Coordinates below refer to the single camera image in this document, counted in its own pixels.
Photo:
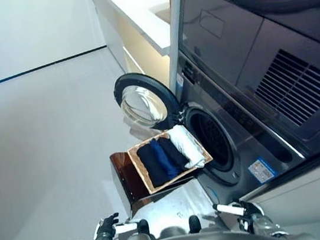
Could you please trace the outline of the robot left hand black white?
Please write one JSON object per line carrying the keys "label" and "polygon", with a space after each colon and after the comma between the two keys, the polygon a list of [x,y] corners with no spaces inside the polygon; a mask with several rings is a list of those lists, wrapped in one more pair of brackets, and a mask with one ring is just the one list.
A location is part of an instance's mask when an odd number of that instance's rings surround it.
{"label": "robot left hand black white", "polygon": [[113,240],[116,235],[134,231],[138,228],[137,223],[118,223],[119,213],[101,219],[95,228],[93,240]]}

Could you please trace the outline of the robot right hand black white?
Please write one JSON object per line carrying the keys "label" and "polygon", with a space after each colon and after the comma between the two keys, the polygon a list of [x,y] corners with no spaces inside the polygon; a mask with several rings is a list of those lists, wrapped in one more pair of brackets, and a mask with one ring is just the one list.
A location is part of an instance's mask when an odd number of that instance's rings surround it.
{"label": "robot right hand black white", "polygon": [[263,209],[250,202],[235,200],[229,204],[213,204],[213,209],[229,229],[238,227],[241,220],[251,219],[254,214],[264,215]]}

